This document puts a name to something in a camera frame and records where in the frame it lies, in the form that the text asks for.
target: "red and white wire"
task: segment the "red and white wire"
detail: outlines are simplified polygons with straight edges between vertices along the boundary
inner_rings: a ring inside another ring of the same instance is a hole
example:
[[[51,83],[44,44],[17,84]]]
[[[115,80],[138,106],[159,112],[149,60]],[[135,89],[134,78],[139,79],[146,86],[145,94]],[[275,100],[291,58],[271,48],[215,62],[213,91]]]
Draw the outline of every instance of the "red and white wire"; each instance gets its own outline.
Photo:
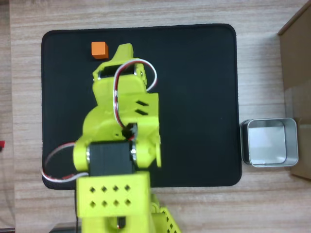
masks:
[[[43,167],[46,167],[46,165],[48,164],[49,160],[54,156],[56,155],[58,152],[60,152],[61,150],[65,149],[65,148],[69,148],[69,147],[74,147],[74,142],[68,142],[68,143],[65,143],[63,145],[60,145],[59,147],[55,148],[46,158],[45,162],[44,162],[44,166]],[[53,183],[66,183],[66,182],[71,182],[71,181],[74,181],[76,179],[78,179],[79,177],[82,177],[82,176],[88,176],[88,173],[87,172],[81,172],[81,173],[78,173],[78,174],[70,174],[68,176],[65,176],[61,179],[57,179],[57,178],[53,178],[51,176],[48,176],[47,174],[45,174],[44,172],[44,169],[43,167],[41,168],[41,174],[42,176],[50,181],[50,182],[53,182]]]
[[[119,115],[119,103],[118,103],[118,84],[119,84],[119,78],[120,78],[120,75],[121,75],[122,71],[124,71],[129,66],[131,66],[133,64],[137,64],[137,63],[147,65],[148,67],[150,67],[152,69],[152,71],[154,73],[154,76],[155,76],[154,80],[153,80],[152,84],[146,90],[150,91],[152,88],[154,88],[154,86],[157,83],[156,69],[154,68],[154,66],[150,62],[148,62],[146,60],[143,60],[143,59],[133,59],[133,60],[130,60],[130,61],[124,63],[123,65],[121,65],[117,69],[117,71],[116,71],[116,73],[114,75],[114,79],[113,79],[112,103],[113,103],[113,113],[114,113],[115,119],[116,119],[117,123],[122,128],[125,128],[125,125],[121,121],[120,115]]]

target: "black mat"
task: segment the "black mat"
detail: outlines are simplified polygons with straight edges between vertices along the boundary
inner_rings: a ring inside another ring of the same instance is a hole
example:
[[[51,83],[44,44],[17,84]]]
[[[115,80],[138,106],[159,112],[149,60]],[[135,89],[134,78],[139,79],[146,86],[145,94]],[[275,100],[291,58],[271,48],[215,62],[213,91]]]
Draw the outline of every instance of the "black mat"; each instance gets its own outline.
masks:
[[[153,187],[228,186],[241,177],[236,34],[227,24],[51,31],[42,39],[43,158],[77,140],[96,106],[92,72],[102,61],[91,42],[105,41],[112,58],[132,43],[134,57],[158,72],[162,168],[151,167]],[[149,83],[153,78],[148,75]],[[72,151],[51,161],[47,173],[74,171]],[[72,189],[75,183],[49,188]]]

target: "orange cube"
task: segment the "orange cube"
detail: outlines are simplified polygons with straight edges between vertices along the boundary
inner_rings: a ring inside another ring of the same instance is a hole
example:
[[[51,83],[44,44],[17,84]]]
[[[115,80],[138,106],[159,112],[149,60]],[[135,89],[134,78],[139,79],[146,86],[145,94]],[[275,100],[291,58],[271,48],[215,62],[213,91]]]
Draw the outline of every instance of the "orange cube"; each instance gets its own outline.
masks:
[[[92,56],[95,59],[108,58],[108,45],[104,41],[92,42]]]

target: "silver tin container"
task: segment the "silver tin container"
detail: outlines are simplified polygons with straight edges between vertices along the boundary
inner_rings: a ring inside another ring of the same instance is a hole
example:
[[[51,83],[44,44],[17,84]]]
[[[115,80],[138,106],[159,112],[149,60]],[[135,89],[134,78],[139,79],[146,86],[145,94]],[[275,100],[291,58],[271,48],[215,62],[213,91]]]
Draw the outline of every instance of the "silver tin container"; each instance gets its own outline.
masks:
[[[253,119],[241,124],[243,161],[255,167],[298,162],[297,125],[291,118]]]

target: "robotic arm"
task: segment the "robotic arm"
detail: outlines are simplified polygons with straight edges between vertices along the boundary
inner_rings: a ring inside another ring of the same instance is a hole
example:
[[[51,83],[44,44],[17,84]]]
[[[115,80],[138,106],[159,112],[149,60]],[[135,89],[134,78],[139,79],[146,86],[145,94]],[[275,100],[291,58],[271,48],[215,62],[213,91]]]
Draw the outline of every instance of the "robotic arm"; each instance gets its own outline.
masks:
[[[132,45],[123,44],[93,72],[98,105],[73,151],[76,169],[89,173],[76,181],[82,233],[181,232],[151,194],[149,172],[136,171],[154,160],[161,166],[158,93],[147,92],[140,61],[133,60]]]

